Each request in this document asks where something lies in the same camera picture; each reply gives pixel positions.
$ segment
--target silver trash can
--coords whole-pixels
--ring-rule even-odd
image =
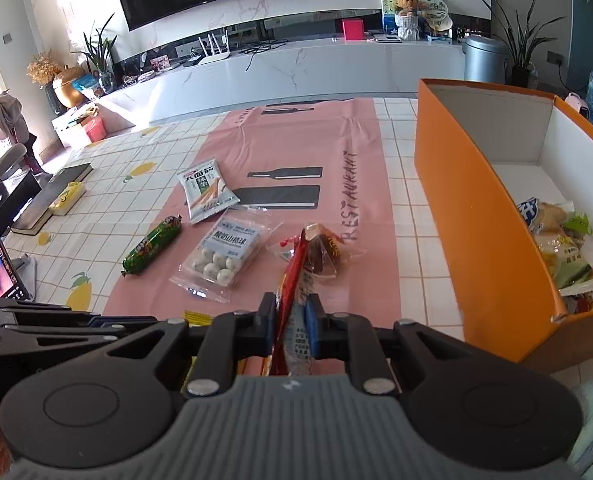
[[[463,43],[466,81],[505,85],[510,51],[505,43],[483,36],[470,36]]]

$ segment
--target black bottle graphic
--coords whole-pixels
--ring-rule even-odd
[[[251,171],[248,177],[273,178],[284,180],[286,178],[321,178],[323,168],[278,168],[272,171]]]

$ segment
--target metal screw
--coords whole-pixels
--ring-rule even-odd
[[[374,377],[363,383],[363,389],[372,395],[385,395],[393,391],[396,387],[397,385],[393,381],[383,377]]]
[[[218,383],[212,379],[196,379],[188,383],[188,392],[199,397],[214,395],[218,388]]]

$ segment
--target green sausage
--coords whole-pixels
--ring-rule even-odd
[[[180,233],[180,216],[168,216],[152,229],[123,260],[121,274],[139,274],[172,243]]]

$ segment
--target wall outlet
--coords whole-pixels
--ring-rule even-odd
[[[557,54],[556,52],[548,50],[547,62],[552,63],[553,65],[563,65],[565,62],[565,58],[561,54]]]

